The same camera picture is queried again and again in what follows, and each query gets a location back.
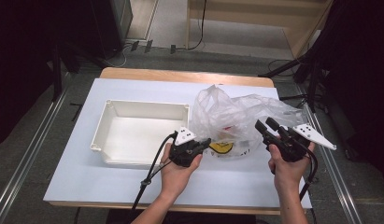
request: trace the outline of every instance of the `clear plastic bag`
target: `clear plastic bag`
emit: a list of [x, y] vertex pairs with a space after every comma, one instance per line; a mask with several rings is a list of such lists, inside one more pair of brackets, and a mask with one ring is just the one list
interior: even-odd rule
[[[213, 85], [196, 96], [190, 130], [198, 140], [212, 139], [208, 154], [222, 158], [240, 157], [263, 143], [262, 135], [255, 129], [257, 119], [265, 123], [267, 117], [271, 117], [280, 125], [292, 127], [304, 123], [302, 114], [301, 109], [257, 94], [230, 98]], [[223, 148], [230, 150], [222, 153]]]

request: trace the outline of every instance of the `floor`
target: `floor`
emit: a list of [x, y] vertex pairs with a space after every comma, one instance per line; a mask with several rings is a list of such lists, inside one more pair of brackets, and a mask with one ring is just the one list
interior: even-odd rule
[[[123, 54], [119, 54], [110, 62], [124, 63], [124, 67], [133, 68], [256, 76], [292, 59], [285, 36], [277, 27], [252, 28], [249, 25], [221, 22], [205, 24], [205, 38], [199, 49], [177, 50], [177, 53], [170, 54], [170, 45], [180, 47], [184, 45], [185, 15], [182, 8], [185, 7], [185, 2], [159, 0], [156, 11], [152, 14], [150, 29], [141, 32], [142, 35], [139, 36], [141, 40], [153, 40], [151, 52], [144, 52], [144, 43], [141, 41], [141, 46], [136, 51], [126, 49]], [[196, 43], [199, 39], [200, 30], [197, 22], [194, 22], [192, 28], [191, 43]], [[77, 75], [69, 75], [71, 76], [69, 88], [58, 114], [33, 157], [35, 161], [28, 168], [28, 175], [23, 179], [22, 186], [14, 189], [18, 192], [17, 197], [10, 200], [12, 205], [5, 211], [7, 215], [0, 220], [0, 223], [70, 223], [77, 216], [77, 208], [52, 206], [42, 199], [75, 125], [72, 119], [78, 108], [72, 104], [84, 102], [93, 80], [99, 77], [101, 72], [101, 69], [94, 64], [83, 59], [80, 61], [82, 67]], [[297, 86], [285, 73], [273, 78], [279, 96], [297, 94], [299, 92]], [[29, 149], [35, 132], [45, 118], [51, 106], [51, 96], [52, 88], [49, 88], [20, 121], [11, 136], [0, 145], [0, 195], [5, 187], [8, 187], [8, 181], [17, 171], [19, 162]], [[287, 103], [297, 106], [300, 101], [293, 100]], [[348, 161], [331, 119], [321, 110], [317, 111], [317, 117], [325, 136], [338, 145], [338, 150], [333, 153], [336, 168], [341, 172], [362, 219], [350, 221], [346, 216], [329, 174], [328, 164], [323, 159], [324, 154], [318, 151], [320, 161], [318, 179], [309, 191], [318, 223], [384, 223], [384, 181], [380, 172], [369, 163]], [[105, 223], [107, 212], [107, 209], [81, 208], [78, 223]], [[307, 211], [307, 217], [312, 222], [311, 211]], [[271, 224], [280, 223], [276, 216], [257, 216], [257, 218]]]

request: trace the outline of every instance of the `white plastic tray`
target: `white plastic tray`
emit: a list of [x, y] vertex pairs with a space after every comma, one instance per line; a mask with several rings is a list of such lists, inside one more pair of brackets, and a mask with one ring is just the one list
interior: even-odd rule
[[109, 164], [149, 168], [165, 137], [188, 124], [188, 105], [107, 100], [91, 149]]

